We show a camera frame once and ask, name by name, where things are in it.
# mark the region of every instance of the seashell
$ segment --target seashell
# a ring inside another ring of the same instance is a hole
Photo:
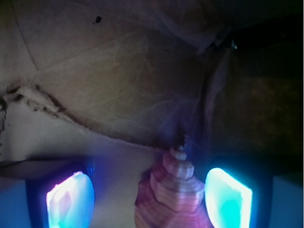
[[[165,154],[163,161],[153,166],[150,179],[138,184],[136,227],[211,228],[201,205],[205,185],[193,172],[182,150],[171,149]]]

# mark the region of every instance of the blue light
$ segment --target blue light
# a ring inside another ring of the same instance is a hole
[[[249,228],[252,190],[220,168],[207,174],[205,201],[215,228]]]
[[[87,228],[95,204],[91,179],[76,172],[47,193],[49,228]]]

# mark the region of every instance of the crease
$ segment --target crease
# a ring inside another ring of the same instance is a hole
[[[101,121],[101,120],[98,120],[94,117],[91,117],[91,116],[88,116],[88,115],[85,115],[85,114],[79,114],[79,113],[75,113],[73,111],[68,111],[69,114],[71,115],[74,115],[74,116],[79,116],[79,117],[83,117],[83,118],[86,118],[86,119],[89,119],[89,120],[92,120],[92,121],[95,121],[99,124],[104,124],[104,121]],[[120,121],[123,121],[123,122],[131,122],[131,123],[135,123],[135,125],[138,127],[138,128],[142,128],[143,130],[146,130],[150,133],[154,133],[154,131],[152,129],[150,129],[149,127],[147,126],[144,126],[144,125],[140,125],[138,124],[138,122],[136,122],[134,119],[131,119],[131,118],[121,118],[121,117],[118,117],[118,116],[112,116],[112,118],[114,118],[115,120],[111,120],[109,122],[112,122],[112,124],[119,124]]]
[[[114,99],[117,99],[117,98],[120,97],[120,96],[121,96],[121,95],[114,96],[114,97],[110,97],[110,98],[108,98],[108,99],[106,99],[106,100],[103,100],[103,101],[99,101],[99,102],[90,104],[90,105],[88,105],[88,106],[86,106],[86,107],[83,107],[83,108],[70,108],[70,109],[73,109],[74,111],[85,110],[85,109],[92,108],[92,107],[94,107],[94,106],[96,106],[96,105],[99,105],[99,104],[105,104],[105,103],[107,103],[107,102],[109,102],[109,101],[112,101],[112,100],[114,100]]]
[[[6,115],[7,115],[7,103],[5,101],[3,101],[2,99],[0,100],[0,107],[1,107],[0,112],[4,112],[3,119],[1,120],[1,126],[0,126],[0,140],[1,140],[1,133],[4,132],[4,130],[5,130],[5,120],[6,120]]]
[[[13,1],[10,1],[10,6],[11,6],[12,11],[13,11],[14,20],[15,20],[15,22],[16,22],[16,25],[17,25],[19,34],[20,34],[20,36],[21,36],[21,38],[22,38],[22,41],[23,41],[23,43],[24,43],[24,46],[26,47],[26,49],[27,49],[27,51],[28,51],[28,55],[29,55],[29,57],[30,57],[30,59],[31,59],[31,61],[32,61],[33,65],[34,65],[34,67],[35,67],[35,69],[36,69],[36,71],[39,71],[39,69],[38,69],[38,67],[37,67],[37,64],[35,63],[35,60],[34,60],[32,54],[30,53],[29,48],[28,48],[28,46],[27,46],[27,43],[25,42],[25,39],[24,39],[24,37],[23,37],[23,35],[22,35],[22,33],[21,33],[21,30],[20,30],[20,27],[19,27],[19,23],[18,23],[18,20],[17,20],[17,17],[16,17],[16,13],[15,13],[15,8],[14,8],[14,3],[13,3]]]
[[[42,69],[42,70],[43,70],[43,71],[47,71],[47,70],[49,70],[49,69],[51,69],[51,68],[53,68],[53,67],[60,66],[60,65],[66,63],[66,62],[68,62],[68,61],[70,61],[70,60],[72,60],[72,59],[74,59],[74,58],[77,58],[78,56],[81,56],[81,55],[84,55],[84,54],[86,54],[86,53],[89,53],[89,52],[93,51],[94,49],[98,49],[98,48],[100,48],[100,47],[102,47],[102,46],[104,46],[104,45],[106,45],[106,44],[108,44],[108,43],[116,42],[116,41],[119,40],[119,39],[123,39],[123,38],[125,38],[125,37],[127,37],[127,36],[129,36],[129,35],[131,35],[131,34],[133,34],[133,33],[136,33],[136,32],[138,32],[138,30],[139,30],[139,29],[137,29],[137,30],[135,30],[135,31],[132,31],[132,32],[130,32],[130,33],[126,33],[126,34],[124,34],[123,36],[120,36],[120,37],[118,37],[118,38],[109,40],[109,41],[107,41],[107,42],[105,42],[105,43],[103,43],[103,44],[96,45],[96,46],[94,46],[94,47],[92,47],[92,48],[89,48],[88,50],[85,50],[85,51],[83,51],[83,52],[80,52],[80,53],[78,53],[78,54],[76,54],[76,55],[74,55],[74,56],[68,57],[68,58],[66,58],[66,59],[64,59],[64,60],[62,60],[62,61],[58,61],[58,62],[56,62],[56,63],[54,63],[54,64],[52,64],[52,65],[50,65],[50,66],[48,66],[48,67],[46,67],[46,68],[44,68],[44,69]]]

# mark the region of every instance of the torn cardboard edge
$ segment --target torn cardboard edge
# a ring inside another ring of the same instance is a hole
[[[74,124],[82,129],[92,131],[88,127],[79,123],[73,117],[67,115],[66,109],[60,104],[60,102],[58,102],[52,95],[49,95],[48,93],[40,90],[40,87],[38,85],[33,85],[31,83],[15,82],[7,86],[5,92],[2,91],[2,93],[0,93],[0,134],[4,131],[4,123],[8,104],[13,102],[19,102],[21,100],[25,102],[33,112],[40,111],[53,119],[61,119],[63,121],[67,121],[71,124]],[[95,133],[107,137],[110,140],[123,142],[127,145],[136,146],[138,148],[142,148],[160,154],[166,153],[166,151],[162,148],[132,143],[120,138],[112,138],[108,135],[104,135],[99,132]]]

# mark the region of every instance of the illuminated panel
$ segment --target illuminated panel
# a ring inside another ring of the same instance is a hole
[[[207,174],[205,201],[215,228],[249,228],[252,190],[220,168]]]
[[[95,192],[91,179],[76,172],[47,193],[49,228],[87,228],[94,212]]]

